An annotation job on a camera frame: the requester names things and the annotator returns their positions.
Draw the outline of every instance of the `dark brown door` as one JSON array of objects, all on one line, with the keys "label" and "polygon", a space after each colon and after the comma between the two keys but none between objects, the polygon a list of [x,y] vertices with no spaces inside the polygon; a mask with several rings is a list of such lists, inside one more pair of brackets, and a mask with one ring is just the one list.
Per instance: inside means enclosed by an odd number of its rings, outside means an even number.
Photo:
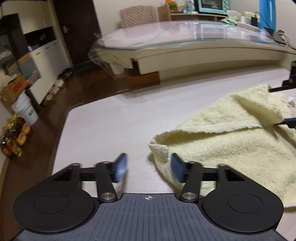
[{"label": "dark brown door", "polygon": [[54,8],[74,65],[89,60],[87,54],[100,34],[93,0],[53,0]]}]

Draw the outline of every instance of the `pink quilted chair cover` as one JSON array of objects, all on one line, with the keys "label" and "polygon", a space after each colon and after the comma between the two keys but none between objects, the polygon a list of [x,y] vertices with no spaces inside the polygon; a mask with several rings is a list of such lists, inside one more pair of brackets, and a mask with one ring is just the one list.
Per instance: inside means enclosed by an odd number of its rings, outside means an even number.
[{"label": "pink quilted chair cover", "polygon": [[123,28],[157,22],[156,9],[153,6],[134,6],[122,9],[119,13]]}]

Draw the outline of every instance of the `gray ribbed plate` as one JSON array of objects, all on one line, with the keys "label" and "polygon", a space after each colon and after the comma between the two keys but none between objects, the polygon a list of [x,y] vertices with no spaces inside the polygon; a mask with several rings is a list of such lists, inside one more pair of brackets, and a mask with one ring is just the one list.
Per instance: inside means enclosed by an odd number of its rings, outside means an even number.
[{"label": "gray ribbed plate", "polygon": [[240,235],[210,223],[195,204],[173,194],[124,194],[102,204],[83,226],[56,235],[23,231],[14,241],[284,241],[276,231]]}]

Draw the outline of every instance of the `black cable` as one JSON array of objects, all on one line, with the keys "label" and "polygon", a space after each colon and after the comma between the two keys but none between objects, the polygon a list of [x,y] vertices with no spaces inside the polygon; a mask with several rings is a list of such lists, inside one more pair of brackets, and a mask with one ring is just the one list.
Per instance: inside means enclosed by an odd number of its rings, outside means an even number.
[{"label": "black cable", "polygon": [[258,13],[258,14],[261,16],[261,18],[264,20],[264,22],[267,24],[266,20],[265,20],[264,17],[262,16],[262,14],[259,13],[259,12],[255,12],[255,15],[256,15],[256,13]]}]

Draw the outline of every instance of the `metal screw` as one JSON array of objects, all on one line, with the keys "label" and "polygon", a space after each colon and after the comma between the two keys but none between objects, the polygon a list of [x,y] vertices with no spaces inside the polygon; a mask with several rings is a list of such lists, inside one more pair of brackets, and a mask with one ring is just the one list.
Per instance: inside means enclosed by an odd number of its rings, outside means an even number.
[{"label": "metal screw", "polygon": [[185,192],[182,194],[182,197],[186,200],[193,200],[196,198],[196,194],[194,194],[193,192]]},{"label": "metal screw", "polygon": [[105,192],[101,195],[101,198],[104,200],[111,200],[111,199],[115,198],[115,195],[111,192]]}]

